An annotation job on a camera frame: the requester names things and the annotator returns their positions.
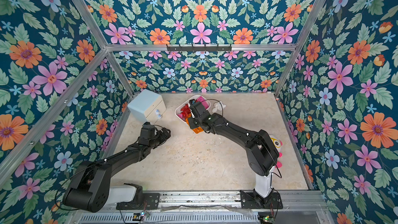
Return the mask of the pink tea bag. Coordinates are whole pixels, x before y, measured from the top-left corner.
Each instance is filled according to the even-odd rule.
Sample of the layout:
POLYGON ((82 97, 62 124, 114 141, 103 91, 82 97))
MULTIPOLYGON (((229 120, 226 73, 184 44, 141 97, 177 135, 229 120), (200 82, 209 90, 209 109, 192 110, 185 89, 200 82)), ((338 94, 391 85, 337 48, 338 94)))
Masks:
POLYGON ((196 99, 196 101, 202 103, 202 105, 203 105, 205 108, 208 108, 207 100, 204 99, 202 96, 199 96, 199 97, 196 99))

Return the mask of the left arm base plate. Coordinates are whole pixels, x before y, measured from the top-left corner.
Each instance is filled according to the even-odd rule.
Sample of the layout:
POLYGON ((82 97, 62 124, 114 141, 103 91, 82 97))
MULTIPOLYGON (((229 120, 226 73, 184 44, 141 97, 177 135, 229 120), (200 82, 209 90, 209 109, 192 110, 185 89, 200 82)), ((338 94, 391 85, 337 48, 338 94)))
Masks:
POLYGON ((132 201, 120 202, 116 209, 121 211, 132 210, 154 210, 157 209, 160 203, 159 193, 139 193, 132 201))

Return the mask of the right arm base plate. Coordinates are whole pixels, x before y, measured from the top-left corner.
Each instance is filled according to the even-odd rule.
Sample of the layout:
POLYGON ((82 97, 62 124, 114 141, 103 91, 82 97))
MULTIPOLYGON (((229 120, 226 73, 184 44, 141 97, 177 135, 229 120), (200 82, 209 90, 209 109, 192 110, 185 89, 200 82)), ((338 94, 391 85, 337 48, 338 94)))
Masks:
POLYGON ((247 209, 283 209, 283 203, 278 191, 271 190, 267 197, 261 197, 255 191, 239 192, 241 208, 247 209))

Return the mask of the white plastic storage box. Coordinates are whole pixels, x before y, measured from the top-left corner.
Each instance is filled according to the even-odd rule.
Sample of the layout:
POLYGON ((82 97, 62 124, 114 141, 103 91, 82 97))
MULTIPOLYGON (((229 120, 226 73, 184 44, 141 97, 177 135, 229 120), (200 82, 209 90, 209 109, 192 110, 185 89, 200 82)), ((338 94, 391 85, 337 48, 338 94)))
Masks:
POLYGON ((209 100, 204 98, 202 95, 194 95, 190 97, 188 100, 184 101, 179 107, 175 110, 175 115, 178 117, 179 120, 188 123, 187 120, 189 115, 191 114, 191 110, 189 105, 191 102, 201 102, 202 105, 205 107, 206 110, 209 110, 211 107, 211 103, 209 100))

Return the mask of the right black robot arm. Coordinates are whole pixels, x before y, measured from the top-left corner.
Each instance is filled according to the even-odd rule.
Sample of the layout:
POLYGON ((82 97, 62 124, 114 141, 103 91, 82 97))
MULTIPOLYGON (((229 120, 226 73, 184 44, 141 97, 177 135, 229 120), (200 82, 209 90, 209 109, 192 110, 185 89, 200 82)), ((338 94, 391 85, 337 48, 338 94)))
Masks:
POLYGON ((189 100, 188 106, 191 129, 201 128, 206 133, 220 135, 245 150, 248 164, 256 173, 254 195, 260 199, 267 198, 273 191, 272 173, 277 169, 281 142, 264 130, 247 130, 228 121, 223 115, 210 113, 197 100, 189 100))

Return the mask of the orange tea bag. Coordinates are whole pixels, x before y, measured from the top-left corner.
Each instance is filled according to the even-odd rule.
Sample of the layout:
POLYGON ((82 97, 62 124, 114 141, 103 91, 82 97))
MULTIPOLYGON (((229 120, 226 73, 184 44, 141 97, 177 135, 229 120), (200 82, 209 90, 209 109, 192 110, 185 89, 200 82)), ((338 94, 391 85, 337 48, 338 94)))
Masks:
POLYGON ((196 120, 193 117, 189 117, 186 119, 186 123, 188 124, 189 128, 195 133, 201 133, 204 130, 197 124, 196 120))

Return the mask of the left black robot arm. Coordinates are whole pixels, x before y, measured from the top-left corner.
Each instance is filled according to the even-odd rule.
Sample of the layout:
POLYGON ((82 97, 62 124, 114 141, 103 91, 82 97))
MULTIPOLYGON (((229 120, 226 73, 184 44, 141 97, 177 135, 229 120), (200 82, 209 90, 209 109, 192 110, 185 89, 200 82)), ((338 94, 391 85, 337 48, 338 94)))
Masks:
POLYGON ((62 204, 92 213, 102 209, 109 199, 112 177, 128 166, 144 160, 153 149, 171 137, 171 130, 158 127, 146 122, 142 125, 137 141, 123 151, 94 162, 82 162, 70 178, 62 204))

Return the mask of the red tea bag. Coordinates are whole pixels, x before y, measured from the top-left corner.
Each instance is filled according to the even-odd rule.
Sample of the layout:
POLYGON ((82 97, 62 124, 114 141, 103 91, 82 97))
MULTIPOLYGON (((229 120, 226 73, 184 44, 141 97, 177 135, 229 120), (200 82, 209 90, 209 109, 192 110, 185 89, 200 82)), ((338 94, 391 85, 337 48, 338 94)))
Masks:
POLYGON ((179 118, 181 118, 182 120, 186 120, 187 118, 189 118, 191 114, 191 110, 188 106, 188 104, 185 104, 181 109, 180 109, 180 113, 178 114, 179 118))

